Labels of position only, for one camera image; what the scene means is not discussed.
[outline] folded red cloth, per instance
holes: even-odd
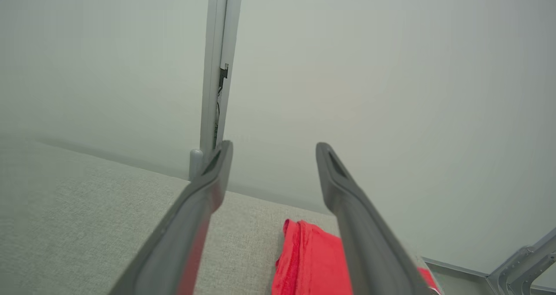
[[[273,295],[346,294],[351,282],[339,237],[305,221],[284,222],[284,249],[276,261]]]

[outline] gray fabric surface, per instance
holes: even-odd
[[[106,294],[186,184],[0,136],[0,293]],[[227,192],[196,293],[269,292],[286,218],[338,234],[333,216]]]

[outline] white wall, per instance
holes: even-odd
[[[187,176],[207,1],[0,0],[0,131]]]
[[[326,141],[403,241],[492,271],[556,226],[555,12],[556,0],[242,0],[230,189],[325,211]]]

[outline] red cloth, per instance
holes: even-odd
[[[352,294],[339,237],[314,224],[290,219],[284,222],[284,236],[272,295]]]

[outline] metal leg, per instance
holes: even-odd
[[[516,266],[520,265],[520,263],[529,257],[535,250],[536,248],[533,246],[524,246],[520,248],[512,257],[508,258],[508,260],[486,278],[496,295],[511,294],[508,289],[509,275],[516,269]]]
[[[515,295],[531,295],[533,281],[556,262],[556,254],[549,254],[510,284]]]

